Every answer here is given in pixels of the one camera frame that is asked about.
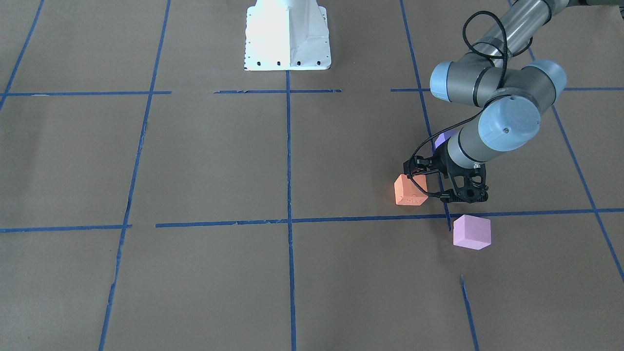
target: orange cube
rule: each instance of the orange cube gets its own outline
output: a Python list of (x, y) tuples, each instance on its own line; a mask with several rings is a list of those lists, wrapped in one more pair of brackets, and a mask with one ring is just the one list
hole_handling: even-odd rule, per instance
[[(427, 178), (424, 175), (419, 174), (414, 177), (414, 180), (427, 191)], [(394, 182), (394, 196), (397, 205), (408, 206), (420, 206), (428, 198), (405, 174), (401, 174)]]

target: blue cap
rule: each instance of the blue cap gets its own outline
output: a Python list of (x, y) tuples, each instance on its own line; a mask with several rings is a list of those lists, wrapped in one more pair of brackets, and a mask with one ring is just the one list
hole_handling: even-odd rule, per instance
[(496, 151), (516, 150), (540, 130), (542, 116), (525, 97), (507, 96), (491, 103), (479, 118), (479, 137)]
[(429, 87), (431, 88), (431, 94), (440, 100), (449, 100), (449, 91), (447, 90), (447, 79), (449, 77), (449, 68), (453, 62), (446, 61), (439, 63), (431, 73), (431, 79), (429, 80)]
[(558, 63), (551, 60), (537, 60), (529, 64), (527, 67), (529, 66), (539, 68), (548, 76), (548, 78), (550, 78), (552, 84), (555, 84), (555, 91), (557, 92), (555, 100), (557, 100), (559, 95), (561, 95), (561, 92), (565, 89), (565, 86), (568, 84), (568, 76), (566, 75), (565, 70), (559, 66)]

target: pink cube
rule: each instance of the pink cube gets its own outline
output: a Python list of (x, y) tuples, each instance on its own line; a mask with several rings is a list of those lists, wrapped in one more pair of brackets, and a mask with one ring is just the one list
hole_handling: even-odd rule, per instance
[(480, 250), (491, 243), (492, 227), (489, 219), (463, 215), (453, 222), (453, 245)]
[(437, 138), (436, 141), (434, 141), (434, 144), (436, 145), (436, 149), (438, 146), (442, 145), (443, 142), (449, 140), (453, 134), (457, 133), (456, 131), (446, 131), (442, 134), (440, 134)]
[[(417, 175), (414, 180), (427, 191), (427, 179), (424, 175)], [(401, 174), (394, 182), (394, 198), (397, 205), (420, 206), (429, 197), (423, 194), (405, 174)]]

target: gray floor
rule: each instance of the gray floor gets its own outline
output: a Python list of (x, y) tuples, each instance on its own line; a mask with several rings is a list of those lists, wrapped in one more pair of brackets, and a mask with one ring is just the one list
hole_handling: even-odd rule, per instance
[(512, 62), (570, 89), (448, 206), (492, 220), (473, 251), (392, 184), (473, 115), (429, 75), (508, 2), (322, 0), (333, 67), (289, 74), (243, 71), (253, 3), (0, 1), (1, 350), (624, 350), (617, 7)]

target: purple cube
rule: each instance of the purple cube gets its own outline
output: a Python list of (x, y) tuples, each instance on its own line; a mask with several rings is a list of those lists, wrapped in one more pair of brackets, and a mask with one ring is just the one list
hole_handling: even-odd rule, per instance
[(463, 215), (453, 222), (453, 245), (480, 250), (492, 243), (490, 220)]
[(443, 142), (449, 140), (453, 134), (457, 133), (456, 131), (446, 131), (442, 134), (440, 134), (437, 138), (436, 141), (434, 141), (434, 144), (436, 145), (436, 149), (438, 146), (442, 145)]

